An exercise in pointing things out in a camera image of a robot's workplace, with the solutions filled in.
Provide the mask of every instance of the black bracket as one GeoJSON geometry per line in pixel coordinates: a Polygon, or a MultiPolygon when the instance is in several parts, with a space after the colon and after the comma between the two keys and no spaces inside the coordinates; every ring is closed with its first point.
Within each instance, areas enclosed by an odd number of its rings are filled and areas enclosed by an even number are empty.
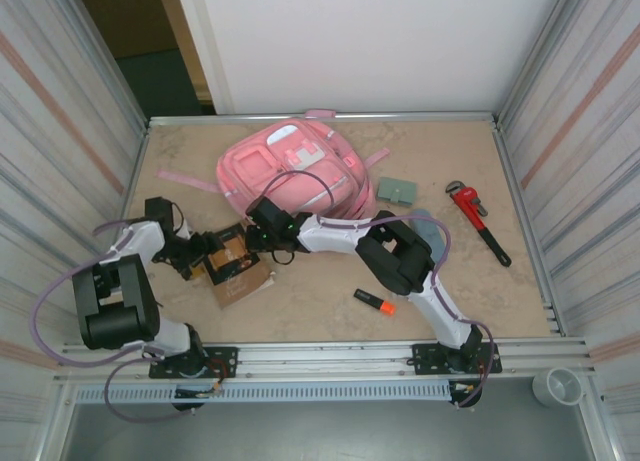
{"type": "MultiPolygon", "coordinates": [[[[238,348],[233,346],[213,346],[205,347],[206,353],[205,366],[202,371],[195,378],[188,377],[188,379],[218,379],[222,374],[225,378],[235,378],[236,368],[238,366],[238,348]],[[222,367],[220,361],[224,363],[226,373],[222,373],[222,367]]],[[[158,361],[155,364],[151,364],[149,367],[149,378],[151,379],[186,379],[186,376],[181,376],[179,372],[173,369],[173,366],[169,363],[163,363],[158,361]]]]}
{"type": "MultiPolygon", "coordinates": [[[[483,342],[478,348],[477,354],[472,355],[464,366],[458,369],[451,367],[448,361],[448,350],[439,343],[414,344],[411,346],[412,357],[407,361],[409,366],[413,366],[417,375],[425,374],[482,374],[483,368],[489,365],[491,346],[488,342],[483,342]]],[[[491,373],[502,372],[502,361],[498,346],[495,346],[493,355],[493,365],[491,373]]]]}

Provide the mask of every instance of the pipe wrench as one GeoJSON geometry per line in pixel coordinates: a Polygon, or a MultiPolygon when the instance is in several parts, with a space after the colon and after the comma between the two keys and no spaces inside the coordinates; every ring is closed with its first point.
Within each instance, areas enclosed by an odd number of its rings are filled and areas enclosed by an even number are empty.
{"type": "Polygon", "coordinates": [[[478,234],[484,239],[484,242],[487,243],[487,246],[493,251],[493,254],[496,255],[500,264],[504,267],[511,266],[511,258],[500,247],[491,234],[491,231],[489,231],[489,228],[487,228],[480,219],[480,216],[484,217],[489,213],[480,203],[478,192],[473,188],[465,186],[462,181],[450,182],[445,192],[453,199],[453,202],[456,203],[465,216],[469,218],[473,227],[478,230],[478,234]]]}

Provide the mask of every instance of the white wall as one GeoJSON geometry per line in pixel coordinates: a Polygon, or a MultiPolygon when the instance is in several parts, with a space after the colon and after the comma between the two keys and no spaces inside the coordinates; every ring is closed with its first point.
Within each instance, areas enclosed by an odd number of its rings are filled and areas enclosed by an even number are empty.
{"type": "Polygon", "coordinates": [[[220,114],[495,110],[556,0],[181,0],[220,114]]]}

